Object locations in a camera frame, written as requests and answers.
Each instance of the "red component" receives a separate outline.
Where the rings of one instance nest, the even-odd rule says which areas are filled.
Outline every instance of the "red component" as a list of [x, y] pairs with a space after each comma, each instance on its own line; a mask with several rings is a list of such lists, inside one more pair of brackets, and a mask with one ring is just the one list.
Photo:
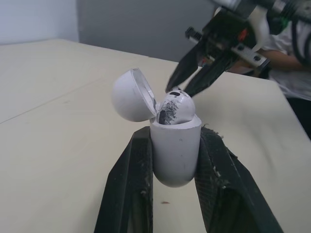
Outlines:
[[238, 40], [242, 42], [248, 36], [248, 30], [245, 28], [238, 36]]

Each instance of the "person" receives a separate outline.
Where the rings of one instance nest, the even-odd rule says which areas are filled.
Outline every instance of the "person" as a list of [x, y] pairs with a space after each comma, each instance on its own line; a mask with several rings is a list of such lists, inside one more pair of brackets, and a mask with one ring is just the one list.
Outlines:
[[[310, 32], [310, 25], [298, 22], [297, 44], [301, 54]], [[295, 57], [292, 23], [289, 22], [279, 35], [269, 35], [259, 53], [270, 59], [268, 78], [277, 82], [311, 139], [311, 67], [303, 66]]]

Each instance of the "metal screw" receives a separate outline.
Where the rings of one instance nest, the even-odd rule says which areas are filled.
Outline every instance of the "metal screw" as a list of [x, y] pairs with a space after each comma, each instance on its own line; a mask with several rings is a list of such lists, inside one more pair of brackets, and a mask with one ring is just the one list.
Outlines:
[[243, 46], [243, 45], [239, 45], [239, 46], [238, 46], [238, 50], [239, 50], [239, 51], [242, 51], [243, 49], [244, 49], [244, 46]]
[[254, 57], [254, 60], [255, 60], [256, 62], [258, 62], [258, 61], [261, 60], [261, 57], [259, 57], [259, 56], [256, 55], [256, 56]]

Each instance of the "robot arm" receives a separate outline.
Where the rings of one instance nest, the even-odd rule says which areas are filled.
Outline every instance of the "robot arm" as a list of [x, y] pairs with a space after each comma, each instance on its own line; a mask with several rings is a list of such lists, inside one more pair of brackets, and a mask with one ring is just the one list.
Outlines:
[[208, 58], [213, 61], [204, 66], [190, 80], [185, 92], [191, 97], [210, 87], [217, 78], [242, 59], [254, 69], [262, 71], [269, 60], [256, 53], [269, 35], [267, 10], [293, 21], [293, 48], [296, 57], [304, 65], [310, 65], [309, 44], [305, 43], [304, 56], [297, 49], [295, 25], [298, 20], [311, 23], [311, 1], [282, 0], [212, 0], [221, 6], [220, 12], [203, 28], [202, 33], [193, 28], [186, 37], [196, 45], [179, 62], [172, 74], [166, 92], [188, 79]]

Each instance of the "white earbud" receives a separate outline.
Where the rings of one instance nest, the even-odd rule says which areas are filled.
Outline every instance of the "white earbud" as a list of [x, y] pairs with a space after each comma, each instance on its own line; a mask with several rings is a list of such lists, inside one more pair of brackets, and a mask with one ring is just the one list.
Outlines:
[[189, 122], [195, 115], [192, 98], [184, 91], [169, 92], [160, 105], [157, 119], [162, 125], [177, 125]]

